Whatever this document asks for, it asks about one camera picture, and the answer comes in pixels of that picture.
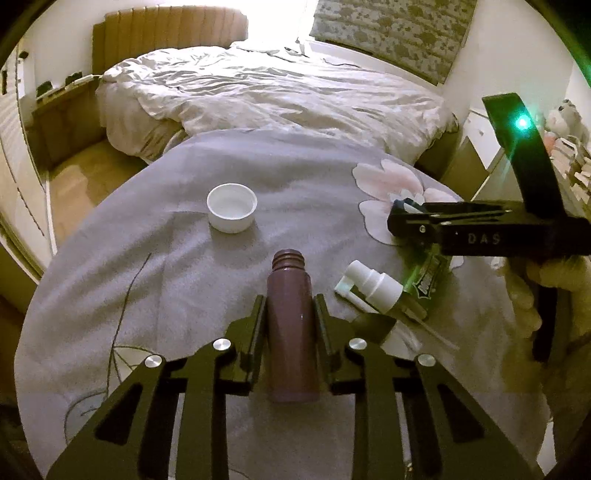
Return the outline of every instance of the grey blanket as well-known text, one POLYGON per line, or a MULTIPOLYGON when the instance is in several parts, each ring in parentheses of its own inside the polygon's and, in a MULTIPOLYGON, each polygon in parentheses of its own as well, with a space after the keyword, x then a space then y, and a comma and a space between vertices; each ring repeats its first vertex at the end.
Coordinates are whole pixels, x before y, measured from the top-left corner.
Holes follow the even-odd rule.
MULTIPOLYGON (((247 314, 265 293, 279 249, 304 254, 314 292, 347 319, 356 313, 332 289, 351 261, 400 279, 407 252, 368 235, 358 205, 369 197, 352 176, 358 162, 378 166, 384 157, 310 134, 214 131, 172 149, 99 205, 51 263, 17 352, 19 407, 42 473, 129 367, 149 352, 191 355, 247 314), (207 222, 207 193, 227 182, 249 186, 259 201, 255 225, 237 235, 207 222)), ((425 188, 448 191, 417 174, 425 188)), ((429 322, 460 352, 417 327, 423 351, 535 459, 547 412, 538 392, 519 393, 504 381, 514 344, 504 280, 484 259, 466 259, 445 279, 429 322)), ((230 467, 252 480, 350 478, 353 403, 326 395, 278 406, 261 381, 249 398, 228 399, 230 467)))

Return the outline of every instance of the white wall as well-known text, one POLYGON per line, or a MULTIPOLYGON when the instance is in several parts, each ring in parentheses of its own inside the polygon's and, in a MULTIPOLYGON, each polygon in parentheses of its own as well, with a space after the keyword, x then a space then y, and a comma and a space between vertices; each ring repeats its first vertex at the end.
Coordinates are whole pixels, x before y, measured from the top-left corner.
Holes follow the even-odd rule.
POLYGON ((564 99, 573 59, 549 23, 525 0, 478 0, 466 45, 442 87, 463 120, 481 98, 517 92, 547 113, 564 99))
POLYGON ((35 84, 47 80, 63 85, 66 77, 82 70, 92 71, 92 27, 105 13, 125 8, 151 6, 163 0, 57 0, 26 33, 34 58, 35 84))
POLYGON ((22 78, 19 80, 24 85, 25 96, 19 98, 19 105, 21 108, 21 119, 25 126, 33 123, 33 110, 37 106, 36 90, 37 81, 35 79, 35 54, 32 46, 31 36, 29 32, 21 39, 18 44, 19 52, 26 51, 29 56, 22 61, 22 78))

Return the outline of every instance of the white bowl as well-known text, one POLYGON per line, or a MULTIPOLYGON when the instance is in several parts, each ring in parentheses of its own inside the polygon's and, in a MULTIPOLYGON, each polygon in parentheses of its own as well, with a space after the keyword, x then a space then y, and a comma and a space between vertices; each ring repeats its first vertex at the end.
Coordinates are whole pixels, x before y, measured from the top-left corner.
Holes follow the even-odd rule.
POLYGON ((255 219, 255 193, 239 183, 225 183, 207 195, 209 223, 223 233, 240 233, 255 219))

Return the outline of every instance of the bottle label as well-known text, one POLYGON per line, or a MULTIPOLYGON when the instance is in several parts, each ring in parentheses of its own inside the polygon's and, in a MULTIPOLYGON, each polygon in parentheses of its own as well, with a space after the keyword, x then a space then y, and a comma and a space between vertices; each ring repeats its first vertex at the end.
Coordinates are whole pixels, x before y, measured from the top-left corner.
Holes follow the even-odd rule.
POLYGON ((430 299, 435 292, 436 278, 440 272, 441 261, 438 255, 429 253, 427 261, 423 264, 418 278, 413 282, 419 299, 430 299))

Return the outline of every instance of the bottle threaded neck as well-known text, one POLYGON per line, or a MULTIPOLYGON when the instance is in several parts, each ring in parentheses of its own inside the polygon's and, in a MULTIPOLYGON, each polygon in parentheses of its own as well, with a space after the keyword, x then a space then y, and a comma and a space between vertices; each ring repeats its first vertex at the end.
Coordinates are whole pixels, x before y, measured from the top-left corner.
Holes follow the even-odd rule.
POLYGON ((282 268, 306 269, 306 262, 301 252, 293 249, 279 250, 273 257, 273 272, 282 268))

